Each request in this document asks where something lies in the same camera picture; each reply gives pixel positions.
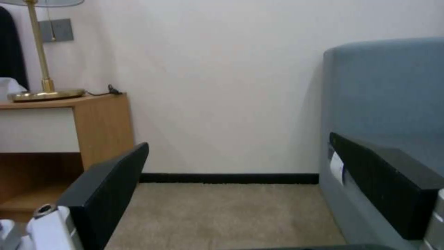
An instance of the black headboard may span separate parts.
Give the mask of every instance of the black headboard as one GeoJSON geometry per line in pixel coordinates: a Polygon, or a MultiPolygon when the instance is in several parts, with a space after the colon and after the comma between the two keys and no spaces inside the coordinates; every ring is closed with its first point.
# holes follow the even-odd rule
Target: black headboard
{"type": "Polygon", "coordinates": [[[26,67],[16,25],[11,14],[0,6],[0,77],[11,77],[28,87],[26,67]]]}

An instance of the black baseboard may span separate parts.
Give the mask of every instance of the black baseboard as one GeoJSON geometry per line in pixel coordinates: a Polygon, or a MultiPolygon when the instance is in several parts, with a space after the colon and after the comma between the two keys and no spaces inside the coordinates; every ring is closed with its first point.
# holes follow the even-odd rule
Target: black baseboard
{"type": "Polygon", "coordinates": [[[318,184],[317,173],[142,173],[140,183],[318,184]]]}

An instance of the wooden tabletop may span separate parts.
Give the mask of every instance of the wooden tabletop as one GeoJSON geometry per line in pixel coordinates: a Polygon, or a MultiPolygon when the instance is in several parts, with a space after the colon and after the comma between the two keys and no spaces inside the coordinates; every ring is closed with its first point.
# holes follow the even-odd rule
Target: wooden tabletop
{"type": "Polygon", "coordinates": [[[108,98],[118,98],[116,95],[104,95],[99,97],[84,96],[71,99],[62,99],[54,101],[31,101],[31,102],[0,102],[0,109],[45,109],[45,108],[63,108],[83,105],[92,101],[100,101],[108,98]]]}

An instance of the nightstand drawer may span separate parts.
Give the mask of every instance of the nightstand drawer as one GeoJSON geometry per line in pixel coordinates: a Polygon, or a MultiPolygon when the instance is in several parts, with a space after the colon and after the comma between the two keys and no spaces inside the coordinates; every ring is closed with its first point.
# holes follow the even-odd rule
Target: nightstand drawer
{"type": "Polygon", "coordinates": [[[0,153],[80,152],[72,108],[0,110],[0,153]]]}

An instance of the power cord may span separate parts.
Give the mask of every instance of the power cord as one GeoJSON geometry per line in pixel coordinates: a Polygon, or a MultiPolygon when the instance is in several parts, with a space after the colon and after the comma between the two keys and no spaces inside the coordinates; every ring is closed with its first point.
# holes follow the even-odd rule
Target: power cord
{"type": "Polygon", "coordinates": [[[86,91],[86,93],[88,93],[88,95],[94,96],[94,97],[104,96],[104,95],[108,95],[108,94],[113,94],[113,95],[121,95],[122,94],[122,92],[115,89],[111,84],[108,84],[108,92],[107,93],[93,94],[89,91],[86,91]]]}

